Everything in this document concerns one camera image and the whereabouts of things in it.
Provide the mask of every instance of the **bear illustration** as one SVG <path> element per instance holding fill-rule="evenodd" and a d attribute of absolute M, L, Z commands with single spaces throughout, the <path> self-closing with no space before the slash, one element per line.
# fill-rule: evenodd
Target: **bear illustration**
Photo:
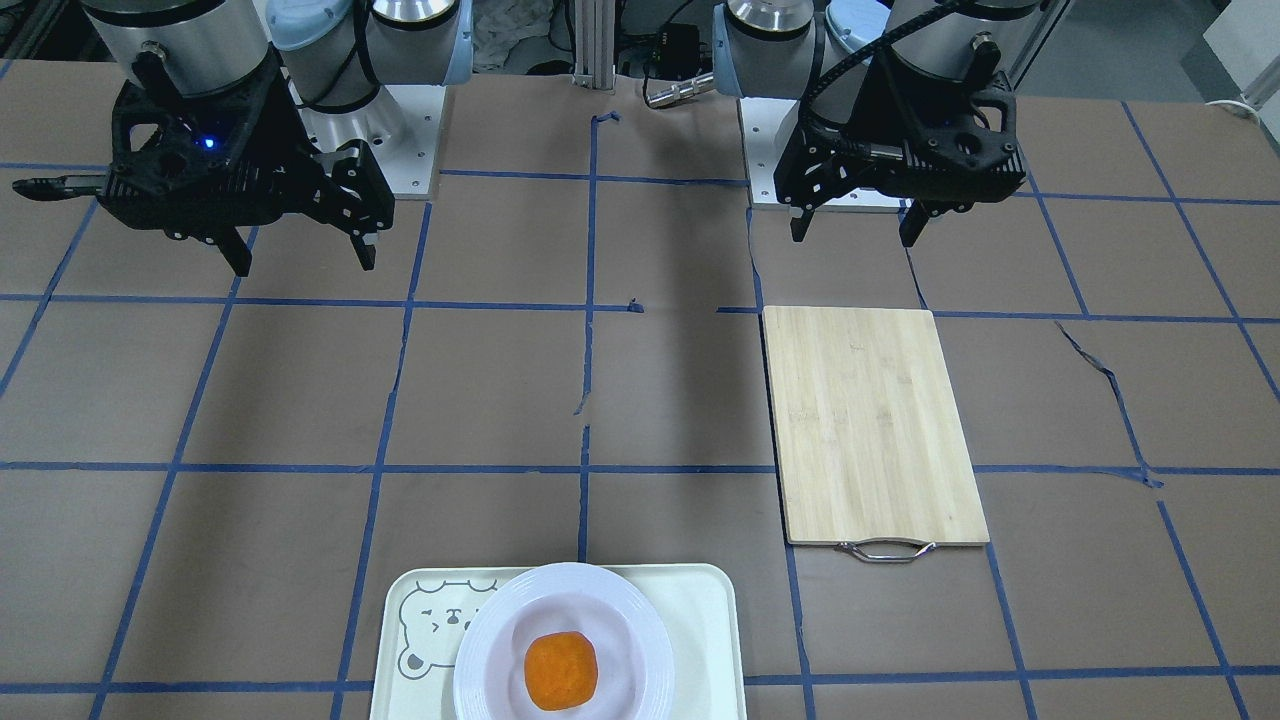
<path fill-rule="evenodd" d="M 434 587 L 413 583 L 399 606 L 404 650 L 396 665 L 401 675 L 417 680 L 433 667 L 453 667 L 462 633 L 471 626 L 471 619 L 489 600 L 489 593 L 497 589 L 498 580 L 488 585 L 472 580 L 442 582 Z"/>

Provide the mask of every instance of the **orange food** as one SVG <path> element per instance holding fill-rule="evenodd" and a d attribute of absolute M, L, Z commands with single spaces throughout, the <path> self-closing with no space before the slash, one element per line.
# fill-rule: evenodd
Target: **orange food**
<path fill-rule="evenodd" d="M 552 633 L 525 653 L 525 688 L 540 710 L 577 707 L 595 694 L 595 647 L 582 633 Z"/>

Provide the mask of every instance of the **white wall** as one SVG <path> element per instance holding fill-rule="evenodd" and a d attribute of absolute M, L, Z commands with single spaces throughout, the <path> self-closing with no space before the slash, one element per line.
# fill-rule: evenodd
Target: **white wall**
<path fill-rule="evenodd" d="M 1280 55 L 1280 1 L 1233 0 L 1204 32 L 1204 41 L 1243 90 Z M 1271 133 L 1280 136 L 1280 95 L 1261 114 Z"/>

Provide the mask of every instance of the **white cloth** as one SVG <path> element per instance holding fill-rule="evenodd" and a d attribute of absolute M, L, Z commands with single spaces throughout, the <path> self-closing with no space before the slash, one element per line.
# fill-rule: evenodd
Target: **white cloth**
<path fill-rule="evenodd" d="M 475 0 L 475 69 L 497 70 L 517 42 L 547 35 L 554 0 Z"/>

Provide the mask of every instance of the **blue tape grid line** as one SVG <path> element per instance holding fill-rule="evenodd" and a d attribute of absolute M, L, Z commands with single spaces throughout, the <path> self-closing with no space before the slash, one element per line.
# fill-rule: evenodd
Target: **blue tape grid line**
<path fill-rule="evenodd" d="M 378 502 L 381 498 L 383 475 L 387 468 L 387 447 L 392 438 L 392 424 L 396 419 L 396 404 L 399 400 L 401 379 L 404 375 L 404 355 L 408 351 L 410 333 L 413 327 L 413 300 L 422 277 L 422 256 L 426 254 L 426 238 L 431 227 L 431 204 L 422 208 L 422 219 L 417 233 L 417 250 L 413 254 L 413 270 L 410 274 L 408 292 L 401 304 L 404 307 L 403 329 L 401 331 L 399 357 L 396 361 L 396 379 L 387 393 L 387 409 L 383 411 L 383 429 L 378 437 L 378 454 L 374 459 L 374 477 L 369 483 L 369 507 L 365 515 L 365 532 L 360 541 L 360 560 L 356 562 L 356 579 L 351 589 L 351 609 L 347 612 L 347 630 L 342 639 L 342 655 L 338 660 L 338 687 L 333 691 L 330 720 L 340 720 L 343 705 L 342 685 L 351 671 L 351 653 L 356 646 L 356 628 L 360 624 L 360 607 L 365 594 L 365 578 L 369 574 L 369 556 L 374 546 L 374 529 L 378 524 Z"/>
<path fill-rule="evenodd" d="M 593 128 L 595 124 L 604 122 L 605 119 L 618 119 L 617 111 L 605 113 L 604 115 L 598 115 L 591 118 Z M 591 172 L 588 174 L 582 173 L 522 173 L 512 170 L 440 170 L 442 176 L 458 176 L 458 177 L 471 177 L 471 178 L 508 178 L 508 179 L 556 179 L 556 181 L 599 181 L 599 182 L 621 182 L 621 183 L 641 183 L 641 184 L 710 184 L 710 186 L 723 186 L 723 187 L 748 187 L 750 183 L 745 179 L 735 178 L 649 178 L 643 176 L 602 176 L 595 172 L 595 151 L 591 152 Z"/>
<path fill-rule="evenodd" d="M 97 210 L 96 200 L 90 202 L 88 209 L 84 210 L 84 217 L 81 218 L 81 224 L 76 228 L 76 234 L 72 236 L 72 241 L 67 246 L 67 252 L 63 254 L 63 259 L 58 263 L 58 268 L 54 269 L 52 277 L 49 278 L 49 284 L 45 286 L 45 292 L 40 296 L 40 304 L 36 305 L 36 311 L 31 315 L 31 322 L 27 323 L 27 331 L 18 342 L 18 350 L 14 351 L 9 365 L 5 366 L 4 375 L 0 377 L 0 397 L 4 397 L 4 393 L 9 389 L 9 383 L 13 382 L 13 377 L 18 372 L 18 365 L 22 364 L 22 356 L 26 355 L 27 348 L 31 346 L 31 340 L 36 336 L 40 319 L 45 316 L 49 301 L 54 296 L 54 291 L 58 290 L 58 283 L 61 282 L 63 273 L 67 272 L 67 265 L 70 264 L 72 256 L 76 255 L 76 249 L 79 247 L 81 240 L 84 237 L 84 231 L 88 228 L 90 220 L 93 219 L 95 210 Z"/>
<path fill-rule="evenodd" d="M 996 544 L 987 543 L 987 564 L 991 565 L 991 579 L 996 585 L 996 598 L 1000 601 L 1000 614 L 1005 619 L 1005 633 L 1009 635 L 1009 651 L 1014 656 L 1014 673 L 1018 685 L 1023 691 L 1023 705 L 1027 706 L 1028 720 L 1038 720 L 1036 711 L 1036 698 L 1032 694 L 1032 683 L 1027 675 L 1027 664 L 1023 662 L 1023 647 L 1018 643 L 1018 629 L 1014 628 L 1014 611 L 1009 606 L 1009 594 L 1005 592 L 1005 579 L 1000 574 L 1000 562 L 996 560 Z"/>
<path fill-rule="evenodd" d="M 582 451 L 577 471 L 577 561 L 586 562 L 588 529 L 590 528 L 591 489 L 591 425 L 582 425 Z"/>
<path fill-rule="evenodd" d="M 1039 205 L 1041 215 L 1044 217 L 1044 225 L 1048 228 L 1048 234 L 1053 240 L 1053 247 L 1057 249 L 1057 258 L 1062 261 L 1062 269 L 1066 272 L 1066 279 L 1071 283 L 1071 292 L 1075 295 L 1075 304 L 1080 306 L 1082 314 L 1088 315 L 1089 307 L 1084 304 L 1084 293 L 1080 292 L 1080 283 L 1076 282 L 1075 272 L 1071 270 L 1071 261 L 1066 258 L 1066 247 L 1062 246 L 1062 238 L 1057 234 L 1057 225 L 1053 224 L 1053 218 L 1048 213 L 1048 204 L 1044 202 L 1044 196 L 1041 195 L 1039 186 L 1036 183 L 1036 176 L 1028 172 L 1027 181 L 1030 183 L 1032 192 L 1036 195 L 1036 204 Z"/>
<path fill-rule="evenodd" d="M 253 243 L 257 241 L 257 228 L 248 236 L 246 245 L 250 250 L 253 249 Z M 183 419 L 182 430 L 178 433 L 178 443 L 173 450 L 173 459 L 169 461 L 169 470 L 165 474 L 164 484 L 160 488 L 160 497 L 156 500 L 155 511 L 151 515 L 151 525 L 147 528 L 147 538 L 142 544 L 142 553 L 138 557 L 138 566 L 133 573 L 133 583 L 129 585 L 129 594 L 124 601 L 124 610 L 120 612 L 120 623 L 115 629 L 115 638 L 111 641 L 111 650 L 106 656 L 106 666 L 102 669 L 102 680 L 93 694 L 93 705 L 90 710 L 90 720 L 97 720 L 102 715 L 102 705 L 106 702 L 106 694 L 111 685 L 111 679 L 115 675 L 115 666 L 120 660 L 120 652 L 124 650 L 124 639 L 129 634 L 129 624 L 133 620 L 133 611 L 137 609 L 138 596 L 142 593 L 142 584 L 146 582 L 147 569 L 151 565 L 151 555 L 155 551 L 156 539 L 160 536 L 160 525 L 164 521 L 165 509 L 169 506 L 169 497 L 173 495 L 174 480 L 178 478 L 178 464 L 182 462 L 182 456 L 187 451 L 187 442 L 191 439 L 191 429 L 196 424 L 196 414 L 200 410 L 200 401 L 205 396 L 205 388 L 209 384 L 209 377 L 214 370 L 214 360 L 218 357 L 218 348 L 223 343 L 223 337 L 227 334 L 227 323 L 230 320 L 232 309 L 234 305 L 232 300 L 236 293 L 239 292 L 241 278 L 232 281 L 230 290 L 227 292 L 227 301 L 223 304 L 221 316 L 218 319 L 218 328 L 214 331 L 214 337 L 209 343 L 209 352 L 205 355 L 205 364 L 200 370 L 200 379 L 196 380 L 196 389 L 192 392 L 191 402 L 187 405 L 187 416 Z"/>
<path fill-rule="evenodd" d="M 1101 200 L 1105 202 L 1172 202 L 1171 197 L 1161 197 L 1152 195 L 1092 195 L 1087 192 L 1039 192 L 1033 190 L 1032 192 L 1019 191 L 1014 193 L 1014 197 L 1047 197 L 1051 200 Z M 1193 205 L 1257 205 L 1257 206 L 1280 206 L 1280 200 L 1243 200 L 1243 199 L 1224 199 L 1224 197 L 1179 197 L 1181 202 L 1188 202 Z"/>
<path fill-rule="evenodd" d="M 1220 673 L 1226 678 L 1226 685 L 1231 689 L 1231 700 L 1235 701 L 1235 708 L 1240 714 L 1240 720 L 1249 720 L 1249 711 L 1244 706 L 1244 697 L 1240 696 L 1239 684 L 1235 682 L 1235 671 L 1231 664 L 1226 661 L 1226 652 L 1222 650 L 1222 641 L 1217 637 L 1217 630 L 1213 629 L 1213 620 L 1208 616 L 1208 606 L 1204 605 L 1204 596 L 1199 592 L 1199 585 L 1196 584 L 1196 575 L 1192 573 L 1192 565 L 1187 560 L 1187 552 L 1183 550 L 1183 543 L 1178 539 L 1178 530 L 1174 529 L 1174 519 L 1169 515 L 1169 509 L 1165 507 L 1165 501 L 1160 500 L 1156 502 L 1160 509 L 1160 518 L 1165 521 L 1165 530 L 1169 532 L 1169 542 L 1174 546 L 1174 552 L 1178 555 L 1178 565 L 1183 569 L 1183 577 L 1187 579 L 1187 587 L 1192 591 L 1192 597 L 1196 600 L 1196 609 L 1201 614 L 1201 620 L 1204 623 L 1204 632 L 1208 633 L 1208 639 L 1213 644 L 1213 655 L 1217 656 L 1217 664 Z"/>
<path fill-rule="evenodd" d="M 796 571 L 796 551 L 783 541 L 787 556 L 787 587 L 791 591 L 791 620 L 796 626 L 796 653 L 800 659 L 799 684 L 804 693 L 805 720 L 817 720 L 818 705 L 813 698 L 813 670 L 809 666 L 809 652 L 804 646 L 804 605 L 800 601 L 800 575 Z"/>
<path fill-rule="evenodd" d="M 621 122 L 617 111 L 611 110 L 604 115 L 591 115 L 591 174 L 589 176 L 586 196 L 586 311 L 584 313 L 584 343 L 582 343 L 582 398 L 579 400 L 573 415 L 581 415 L 586 407 L 586 401 L 591 396 L 591 352 L 595 340 L 595 214 L 596 193 L 600 187 L 596 177 L 599 163 L 599 132 L 600 123 L 605 120 Z"/>
<path fill-rule="evenodd" d="M 750 228 L 748 228 L 748 240 L 750 241 Z M 773 384 L 769 380 L 769 346 L 764 338 L 764 293 L 756 292 L 755 305 L 759 313 L 756 314 L 756 324 L 760 332 L 760 361 L 764 365 L 764 398 L 768 404 L 769 418 L 773 416 Z M 773 447 L 773 464 L 777 475 L 778 464 L 778 432 L 773 423 L 769 423 L 769 438 L 772 439 Z M 777 483 L 778 491 L 778 514 L 782 527 L 786 528 L 786 514 L 783 509 L 786 507 L 786 500 L 782 497 L 782 482 L 778 478 Z M 787 561 L 787 588 L 791 593 L 791 623 L 795 625 L 796 633 L 796 657 L 800 664 L 799 684 L 801 693 L 804 696 L 804 714 L 805 720 L 817 720 L 818 706 L 814 702 L 813 696 L 813 669 L 809 665 L 809 651 L 805 648 L 804 643 L 804 603 L 800 598 L 800 574 L 796 570 L 796 553 L 795 547 L 787 542 L 786 537 L 782 538 L 782 551 Z"/>
<path fill-rule="evenodd" d="M 1138 461 L 1138 468 L 1139 468 L 1138 479 L 1142 482 L 1142 484 L 1148 487 L 1153 488 L 1164 487 L 1165 483 L 1151 478 L 1151 465 L 1147 462 L 1146 456 L 1143 456 L 1142 454 L 1142 446 L 1138 443 L 1138 433 L 1137 430 L 1134 430 L 1133 420 L 1129 418 L 1129 406 L 1125 405 L 1124 392 L 1120 391 L 1120 379 L 1116 377 L 1115 370 L 1108 368 L 1101 359 L 1084 350 L 1084 347 L 1082 347 L 1080 343 L 1076 342 L 1074 337 L 1071 337 L 1071 333 L 1066 332 L 1066 328 L 1062 327 L 1062 323 L 1055 322 L 1053 324 L 1057 325 L 1057 329 L 1060 333 L 1062 333 L 1062 337 L 1065 337 L 1066 341 L 1071 343 L 1071 348 L 1074 348 L 1075 352 L 1080 355 L 1080 357 L 1088 361 L 1088 364 L 1092 365 L 1094 370 L 1102 373 L 1107 378 L 1107 383 L 1111 386 L 1111 395 L 1116 398 L 1116 409 L 1120 410 L 1120 420 L 1124 421 L 1125 434 L 1129 437 L 1129 447 L 1133 450 L 1134 460 Z"/>
<path fill-rule="evenodd" d="M 33 302 L 44 299 L 36 293 L 0 293 L 0 302 Z M 81 293 L 54 293 L 50 302 L 119 302 L 119 304 L 150 304 L 150 305 L 221 305 L 224 297 L 212 296 L 151 296 L 151 295 L 81 295 Z M 324 297 L 241 297 L 237 296 L 234 305 L 303 305 L 319 307 L 402 307 L 399 300 L 357 300 L 357 299 L 324 299 Z M 635 313 L 630 305 L 611 304 L 571 304 L 571 302 L 488 302 L 488 301 L 447 301 L 447 300 L 415 300 L 416 310 L 527 310 L 543 313 L 582 313 L 588 309 L 591 313 Z M 722 314 L 753 315 L 759 313 L 758 307 L 723 306 L 716 310 Z M 1089 314 L 1079 313 L 1011 313 L 998 310 L 932 310 L 937 318 L 969 318 L 989 320 L 1064 320 L 1064 322 L 1101 322 L 1101 323 L 1180 323 L 1180 324 L 1215 324 L 1235 325 L 1247 323 L 1251 325 L 1280 325 L 1280 318 L 1230 318 L 1212 315 L 1117 315 L 1117 314 Z"/>
<path fill-rule="evenodd" d="M 1208 270 L 1210 277 L 1213 278 L 1213 284 L 1217 287 L 1217 292 L 1222 296 L 1222 302 L 1226 304 L 1226 309 L 1231 313 L 1231 318 L 1235 318 L 1236 327 L 1244 337 L 1245 345 L 1249 346 L 1249 352 L 1253 354 L 1253 360 L 1258 364 L 1258 369 L 1262 370 L 1262 377 L 1266 378 L 1267 386 L 1271 387 L 1271 395 L 1280 401 L 1280 387 L 1276 386 L 1276 380 L 1271 375 L 1271 370 L 1267 368 L 1266 361 L 1262 359 L 1262 354 L 1258 352 L 1257 345 L 1253 343 L 1253 336 L 1249 334 L 1249 328 L 1244 324 L 1244 320 L 1240 319 L 1240 313 L 1235 309 L 1235 302 L 1231 302 L 1231 296 L 1228 295 L 1226 286 L 1222 284 L 1222 278 L 1219 277 L 1217 270 L 1213 268 L 1213 263 L 1208 258 L 1208 252 L 1204 251 L 1204 245 L 1196 233 L 1196 227 L 1192 225 L 1190 218 L 1187 217 L 1187 209 L 1183 208 L 1181 199 L 1179 199 L 1174 192 L 1174 186 L 1169 183 L 1169 178 L 1165 176 L 1164 168 L 1161 168 L 1160 161 L 1156 160 L 1156 154 L 1151 150 L 1151 145 L 1147 142 L 1147 136 L 1143 135 L 1142 128 L 1138 127 L 1138 118 L 1134 117 L 1128 102 L 1121 101 L 1120 106 L 1124 109 L 1125 117 L 1129 118 L 1129 124 L 1133 126 L 1133 132 L 1138 136 L 1138 141 L 1142 143 L 1142 149 L 1147 154 L 1147 159 L 1151 160 L 1151 167 L 1156 169 L 1156 174 L 1160 177 L 1161 184 L 1165 186 L 1165 192 L 1169 193 L 1169 200 L 1172 201 L 1174 209 L 1178 210 L 1178 217 L 1181 218 L 1183 225 L 1187 227 L 1187 234 L 1190 236 L 1192 242 L 1196 245 L 1196 251 L 1199 252 L 1201 260 L 1204 263 L 1204 269 Z"/>
<path fill-rule="evenodd" d="M 179 473 L 271 473 L 271 474 L 365 474 L 372 465 L 305 465 L 270 462 L 82 462 L 58 460 L 0 460 L 0 470 L 91 471 L 91 473 L 155 473 L 170 468 Z M 576 475 L 581 465 L 383 465 L 383 474 L 417 475 Z M 596 475 L 769 475 L 773 465 L 588 465 Z M 1124 465 L 974 465 L 978 474 L 1093 474 L 1123 475 L 1139 479 L 1142 468 Z M 1151 471 L 1162 475 L 1192 477 L 1280 477 L 1280 468 L 1187 468 L 1153 465 Z"/>
<path fill-rule="evenodd" d="M 1280 676 L 1280 665 L 1233 665 L 1235 676 Z M 1027 670 L 1030 682 L 1039 680 L 1096 680 L 1120 678 L 1222 678 L 1217 665 L 1169 665 L 1149 667 L 1055 667 Z M 813 685 L 908 685 L 945 683 L 1011 683 L 1019 680 L 1016 670 L 969 670 L 951 673 L 813 673 Z M 748 687 L 799 687 L 804 680 L 791 675 L 746 675 Z M 0 696 L 22 694 L 90 694 L 100 683 L 0 683 Z M 111 683 L 108 694 L 160 694 L 160 693 L 344 693 L 371 692 L 372 680 L 187 680 L 179 683 L 128 682 Z"/>

